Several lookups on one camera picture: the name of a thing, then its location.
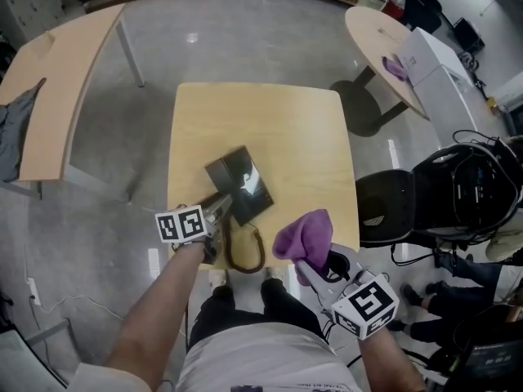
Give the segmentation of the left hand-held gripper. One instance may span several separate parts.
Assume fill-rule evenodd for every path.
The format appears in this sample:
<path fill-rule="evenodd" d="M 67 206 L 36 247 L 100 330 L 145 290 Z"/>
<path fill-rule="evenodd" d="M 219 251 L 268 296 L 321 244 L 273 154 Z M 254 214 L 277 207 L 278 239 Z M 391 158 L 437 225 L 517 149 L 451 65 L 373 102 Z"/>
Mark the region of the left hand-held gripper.
<path fill-rule="evenodd" d="M 221 229 L 230 219 L 233 198 L 215 193 L 193 206 L 179 207 L 155 214 L 155 222 L 162 243 L 179 248 L 202 244 L 205 265 L 214 265 L 221 250 Z"/>

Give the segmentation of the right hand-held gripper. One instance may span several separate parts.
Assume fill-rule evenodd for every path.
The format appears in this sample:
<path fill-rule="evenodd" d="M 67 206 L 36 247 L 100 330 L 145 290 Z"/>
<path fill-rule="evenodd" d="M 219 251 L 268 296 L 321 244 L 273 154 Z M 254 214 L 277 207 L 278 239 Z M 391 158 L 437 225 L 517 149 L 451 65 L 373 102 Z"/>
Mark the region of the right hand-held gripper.
<path fill-rule="evenodd" d="M 383 274 L 373 274 L 350 247 L 332 243 L 325 278 L 304 260 L 295 263 L 301 285 L 319 297 L 322 313 L 359 339 L 385 327 L 395 316 L 399 298 Z"/>

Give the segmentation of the purple cloth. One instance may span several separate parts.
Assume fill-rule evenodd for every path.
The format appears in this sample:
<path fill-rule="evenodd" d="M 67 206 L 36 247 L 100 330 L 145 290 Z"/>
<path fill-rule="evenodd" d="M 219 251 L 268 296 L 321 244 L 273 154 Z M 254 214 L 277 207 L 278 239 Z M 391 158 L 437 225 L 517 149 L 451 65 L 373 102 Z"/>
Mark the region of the purple cloth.
<path fill-rule="evenodd" d="M 304 260 L 317 274 L 326 275 L 326 262 L 333 236 L 333 226 L 325 209 L 301 216 L 280 230 L 273 242 L 273 255 L 297 266 Z"/>

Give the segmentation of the person's left forearm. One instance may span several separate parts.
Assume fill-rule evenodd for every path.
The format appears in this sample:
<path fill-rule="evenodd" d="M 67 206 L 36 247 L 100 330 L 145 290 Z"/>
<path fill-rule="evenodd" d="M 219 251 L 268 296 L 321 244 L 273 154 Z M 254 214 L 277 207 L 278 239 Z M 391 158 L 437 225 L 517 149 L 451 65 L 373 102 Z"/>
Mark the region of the person's left forearm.
<path fill-rule="evenodd" d="M 177 249 L 123 320 L 108 367 L 129 372 L 153 391 L 158 389 L 203 259 L 202 243 Z"/>

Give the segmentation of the person's right forearm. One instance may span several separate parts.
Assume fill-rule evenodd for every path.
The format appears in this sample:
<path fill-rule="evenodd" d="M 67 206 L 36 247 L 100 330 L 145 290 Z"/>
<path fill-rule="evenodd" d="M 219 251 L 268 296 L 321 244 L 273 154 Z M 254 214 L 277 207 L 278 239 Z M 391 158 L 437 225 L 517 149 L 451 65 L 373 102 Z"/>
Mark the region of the person's right forearm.
<path fill-rule="evenodd" d="M 358 344 L 372 392 L 426 392 L 421 373 L 387 328 Z"/>

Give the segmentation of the person's left shoe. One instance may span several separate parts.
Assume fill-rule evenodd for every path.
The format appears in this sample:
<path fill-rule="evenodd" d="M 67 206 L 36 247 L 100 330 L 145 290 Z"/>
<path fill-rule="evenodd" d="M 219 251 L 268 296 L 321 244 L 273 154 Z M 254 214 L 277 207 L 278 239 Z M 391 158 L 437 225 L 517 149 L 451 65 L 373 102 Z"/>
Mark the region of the person's left shoe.
<path fill-rule="evenodd" d="M 213 291 L 219 287 L 224 287 L 229 284 L 228 272 L 224 269 L 209 270 L 208 279 L 210 287 Z"/>

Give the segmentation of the person's black trousers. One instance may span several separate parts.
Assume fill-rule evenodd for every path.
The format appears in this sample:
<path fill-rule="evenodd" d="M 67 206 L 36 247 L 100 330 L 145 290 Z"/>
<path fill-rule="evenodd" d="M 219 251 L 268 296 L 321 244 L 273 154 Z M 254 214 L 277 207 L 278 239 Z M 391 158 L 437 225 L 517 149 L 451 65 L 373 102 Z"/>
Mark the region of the person's black trousers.
<path fill-rule="evenodd" d="M 316 315 L 281 280 L 266 279 L 261 299 L 261 313 L 239 310 L 230 286 L 213 288 L 190 332 L 187 354 L 274 362 L 329 348 Z"/>

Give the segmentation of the long wooden table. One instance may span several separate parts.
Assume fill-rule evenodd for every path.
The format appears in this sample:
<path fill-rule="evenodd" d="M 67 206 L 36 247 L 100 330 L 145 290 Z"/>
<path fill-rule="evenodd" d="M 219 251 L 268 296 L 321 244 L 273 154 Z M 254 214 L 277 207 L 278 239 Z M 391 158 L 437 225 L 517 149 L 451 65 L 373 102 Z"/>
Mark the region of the long wooden table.
<path fill-rule="evenodd" d="M 40 199 L 42 182 L 63 180 L 129 202 L 126 191 L 70 163 L 74 133 L 93 69 L 112 33 L 118 35 L 137 86 L 145 85 L 127 35 L 123 9 L 119 4 L 81 16 L 42 34 L 18 51 L 0 83 L 0 104 L 14 100 L 40 80 L 45 83 L 29 120 L 20 174 L 13 183 L 2 183 L 1 188 Z"/>

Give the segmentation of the white power strip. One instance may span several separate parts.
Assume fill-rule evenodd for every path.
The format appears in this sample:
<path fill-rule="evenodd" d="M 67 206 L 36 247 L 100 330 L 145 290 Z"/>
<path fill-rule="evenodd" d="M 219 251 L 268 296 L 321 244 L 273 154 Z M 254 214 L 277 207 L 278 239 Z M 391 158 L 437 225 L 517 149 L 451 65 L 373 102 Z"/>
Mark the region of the white power strip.
<path fill-rule="evenodd" d="M 27 284 L 30 290 L 30 298 L 33 300 L 36 306 L 41 306 L 40 296 L 38 293 L 38 288 L 36 286 L 34 278 L 27 278 Z"/>

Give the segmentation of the tall white box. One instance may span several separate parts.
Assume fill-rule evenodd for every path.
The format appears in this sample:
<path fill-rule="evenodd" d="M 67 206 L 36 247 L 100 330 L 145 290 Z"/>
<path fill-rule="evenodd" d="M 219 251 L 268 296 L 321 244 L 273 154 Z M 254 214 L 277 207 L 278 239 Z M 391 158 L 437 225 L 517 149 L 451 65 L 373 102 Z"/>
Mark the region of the tall white box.
<path fill-rule="evenodd" d="M 457 84 L 443 65 L 417 83 L 414 92 L 434 128 L 439 145 L 446 147 L 481 135 L 508 138 L 501 115 L 492 113 L 475 87 Z"/>

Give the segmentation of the small purple rag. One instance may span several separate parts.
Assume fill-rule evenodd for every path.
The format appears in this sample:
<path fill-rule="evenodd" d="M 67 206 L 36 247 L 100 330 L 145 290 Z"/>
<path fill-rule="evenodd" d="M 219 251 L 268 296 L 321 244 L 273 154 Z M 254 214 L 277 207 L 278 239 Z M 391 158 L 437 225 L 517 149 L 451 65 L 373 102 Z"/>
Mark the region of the small purple rag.
<path fill-rule="evenodd" d="M 382 65 L 388 73 L 398 78 L 401 82 L 406 82 L 409 79 L 406 69 L 400 63 L 383 56 Z"/>

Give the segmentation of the grey garment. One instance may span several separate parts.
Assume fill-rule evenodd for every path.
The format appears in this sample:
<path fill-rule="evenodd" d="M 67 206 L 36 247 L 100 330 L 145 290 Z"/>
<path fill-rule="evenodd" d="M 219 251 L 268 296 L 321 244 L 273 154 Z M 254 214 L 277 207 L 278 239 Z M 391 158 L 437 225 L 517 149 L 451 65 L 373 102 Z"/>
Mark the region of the grey garment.
<path fill-rule="evenodd" d="M 42 78 L 7 105 L 0 105 L 0 181 L 11 183 L 20 175 L 20 164 L 34 104 L 46 82 Z"/>

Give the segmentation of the round wooden table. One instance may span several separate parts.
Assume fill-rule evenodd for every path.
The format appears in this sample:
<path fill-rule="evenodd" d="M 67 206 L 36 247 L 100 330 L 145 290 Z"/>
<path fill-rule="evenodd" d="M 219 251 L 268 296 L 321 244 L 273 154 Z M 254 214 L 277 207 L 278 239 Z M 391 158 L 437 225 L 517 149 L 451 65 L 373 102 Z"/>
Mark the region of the round wooden table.
<path fill-rule="evenodd" d="M 382 62 L 384 58 L 396 59 L 396 49 L 410 31 L 399 21 L 369 7 L 349 8 L 345 24 L 352 46 L 365 61 L 363 70 L 354 80 L 340 80 L 330 87 L 340 95 L 347 130 L 357 136 L 374 136 L 407 109 L 427 120 L 412 85 L 387 71 Z M 385 113 L 366 88 L 375 78 L 398 99 Z"/>

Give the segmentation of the black box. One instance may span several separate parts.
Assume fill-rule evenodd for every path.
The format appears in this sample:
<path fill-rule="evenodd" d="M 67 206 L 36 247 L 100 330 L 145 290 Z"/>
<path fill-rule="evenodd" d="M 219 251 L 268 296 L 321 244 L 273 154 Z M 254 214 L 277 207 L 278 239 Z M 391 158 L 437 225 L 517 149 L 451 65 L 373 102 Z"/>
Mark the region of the black box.
<path fill-rule="evenodd" d="M 474 55 L 485 48 L 485 43 L 474 25 L 464 18 L 454 23 L 453 33 L 458 45 L 466 52 Z"/>

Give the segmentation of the square wooden pedestal table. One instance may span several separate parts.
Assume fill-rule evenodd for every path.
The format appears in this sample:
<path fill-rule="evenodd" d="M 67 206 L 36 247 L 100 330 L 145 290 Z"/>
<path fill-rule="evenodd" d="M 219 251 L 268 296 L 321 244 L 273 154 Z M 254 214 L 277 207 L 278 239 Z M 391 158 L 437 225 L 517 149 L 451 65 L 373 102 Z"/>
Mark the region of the square wooden pedestal table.
<path fill-rule="evenodd" d="M 324 209 L 333 241 L 360 247 L 351 147 L 334 91 L 266 83 L 186 82 L 177 88 L 168 165 L 168 208 L 215 193 L 205 167 L 245 147 L 273 198 L 252 225 L 234 227 L 232 252 L 257 262 L 253 231 L 265 248 L 300 216 Z"/>

